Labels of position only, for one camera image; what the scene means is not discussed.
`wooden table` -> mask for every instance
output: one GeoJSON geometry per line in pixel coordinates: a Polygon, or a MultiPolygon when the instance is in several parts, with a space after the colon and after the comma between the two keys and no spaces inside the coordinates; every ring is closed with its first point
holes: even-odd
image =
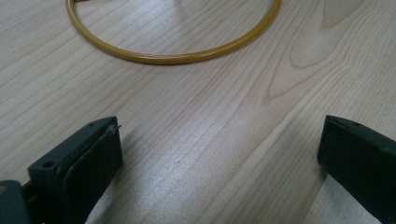
{"type": "MultiPolygon", "coordinates": [[[[240,36],[270,5],[95,0],[78,15],[113,45],[173,54],[240,36]]],[[[284,0],[245,48],[156,66],[94,48],[62,0],[2,0],[0,179],[25,183],[70,134],[117,116],[125,164],[89,223],[376,223],[316,156],[327,114],[396,138],[395,12],[394,0],[284,0]]]]}

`wood grain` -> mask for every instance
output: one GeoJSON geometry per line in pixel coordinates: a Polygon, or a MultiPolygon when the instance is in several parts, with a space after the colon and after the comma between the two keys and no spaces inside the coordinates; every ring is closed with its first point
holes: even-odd
{"type": "MultiPolygon", "coordinates": [[[[270,4],[97,0],[78,15],[113,45],[172,54],[233,40],[270,4]]],[[[327,114],[396,138],[395,11],[393,0],[284,0],[243,49],[155,66],[95,49],[64,1],[2,0],[0,179],[25,183],[33,161],[116,115],[125,165],[89,223],[363,223],[365,211],[332,210],[356,202],[328,193],[318,141],[327,114]]]]}

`amber plastic tubing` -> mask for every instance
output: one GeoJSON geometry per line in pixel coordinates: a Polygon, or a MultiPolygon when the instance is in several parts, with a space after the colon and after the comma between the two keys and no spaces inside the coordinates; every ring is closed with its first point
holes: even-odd
{"type": "Polygon", "coordinates": [[[235,39],[234,41],[215,47],[213,49],[206,49],[194,53],[177,54],[177,55],[152,55],[138,52],[132,52],[125,49],[119,49],[107,44],[95,35],[91,34],[79,21],[76,13],[76,0],[66,0],[67,14],[70,21],[74,24],[76,29],[93,45],[100,50],[136,63],[150,63],[150,64],[182,64],[182,63],[197,63],[203,60],[219,57],[227,54],[233,50],[240,49],[250,41],[258,37],[275,19],[279,11],[281,0],[273,0],[273,4],[267,14],[262,20],[249,32],[235,39]]]}

